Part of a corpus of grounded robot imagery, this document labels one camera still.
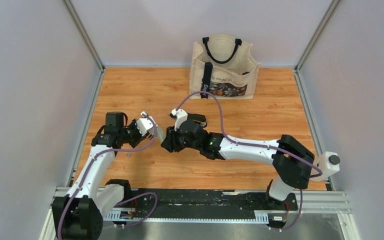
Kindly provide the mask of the black stapler base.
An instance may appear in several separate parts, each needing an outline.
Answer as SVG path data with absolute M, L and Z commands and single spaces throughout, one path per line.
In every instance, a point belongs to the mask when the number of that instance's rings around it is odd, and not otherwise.
M 203 114 L 198 114 L 198 113 L 188 113 L 187 114 L 187 119 L 192 120 L 198 124 L 200 124 L 201 127 L 206 128 L 207 127 L 207 118 Z

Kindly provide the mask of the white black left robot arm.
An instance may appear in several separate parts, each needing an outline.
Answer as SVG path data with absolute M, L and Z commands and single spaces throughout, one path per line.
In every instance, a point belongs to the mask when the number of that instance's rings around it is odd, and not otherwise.
M 76 181 L 64 196 L 55 197 L 51 205 L 56 238 L 59 240 L 97 240 L 103 230 L 104 217 L 118 204 L 128 207 L 133 201 L 127 180 L 112 179 L 99 192 L 104 175 L 118 152 L 138 152 L 137 145 L 147 137 L 156 137 L 158 125 L 152 116 L 127 124 L 121 111 L 108 112 L 105 124 L 91 141 L 88 160 Z

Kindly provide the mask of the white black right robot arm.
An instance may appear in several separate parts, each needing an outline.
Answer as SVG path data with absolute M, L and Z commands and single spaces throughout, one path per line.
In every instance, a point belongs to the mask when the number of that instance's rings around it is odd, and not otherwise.
M 170 153 L 197 150 L 210 160 L 247 160 L 272 166 L 278 176 L 268 185 L 265 203 L 273 210 L 279 209 L 293 190 L 308 188 L 315 160 L 314 154 L 291 135 L 274 140 L 243 139 L 208 132 L 192 120 L 179 128 L 169 126 L 161 147 Z

